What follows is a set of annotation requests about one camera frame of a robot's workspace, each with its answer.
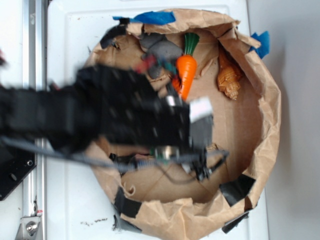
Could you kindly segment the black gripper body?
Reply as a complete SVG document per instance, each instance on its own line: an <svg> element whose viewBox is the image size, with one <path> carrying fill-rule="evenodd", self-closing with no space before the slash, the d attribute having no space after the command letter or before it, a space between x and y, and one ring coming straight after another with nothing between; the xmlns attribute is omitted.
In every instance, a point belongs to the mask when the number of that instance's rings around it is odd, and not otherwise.
<svg viewBox="0 0 320 240"><path fill-rule="evenodd" d="M147 137L150 154L157 162L182 165L203 181L212 173L207 166L206 148L213 140L213 107L210 99L200 97L185 102L179 97L162 99L164 109L158 113L155 125L150 125L153 136Z"/></svg>

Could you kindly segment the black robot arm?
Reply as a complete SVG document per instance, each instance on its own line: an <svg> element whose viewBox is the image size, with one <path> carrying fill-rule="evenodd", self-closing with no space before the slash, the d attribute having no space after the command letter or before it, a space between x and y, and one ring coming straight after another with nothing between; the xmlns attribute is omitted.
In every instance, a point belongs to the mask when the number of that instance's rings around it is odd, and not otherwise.
<svg viewBox="0 0 320 240"><path fill-rule="evenodd" d="M47 139L54 157L85 163L78 156L99 137L116 145L153 150L189 164L198 180L208 178L207 146L213 114L206 97L185 102L171 83L160 96L144 74L97 64L82 68L72 85L49 91L1 88L0 142L39 153L33 140Z"/></svg>

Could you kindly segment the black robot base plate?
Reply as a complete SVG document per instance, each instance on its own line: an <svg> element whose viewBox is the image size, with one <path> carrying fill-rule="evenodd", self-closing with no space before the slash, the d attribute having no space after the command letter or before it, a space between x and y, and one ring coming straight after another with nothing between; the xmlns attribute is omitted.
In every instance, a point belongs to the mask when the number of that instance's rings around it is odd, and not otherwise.
<svg viewBox="0 0 320 240"><path fill-rule="evenodd" d="M9 146L0 147L0 200L4 201L36 167L32 152Z"/></svg>

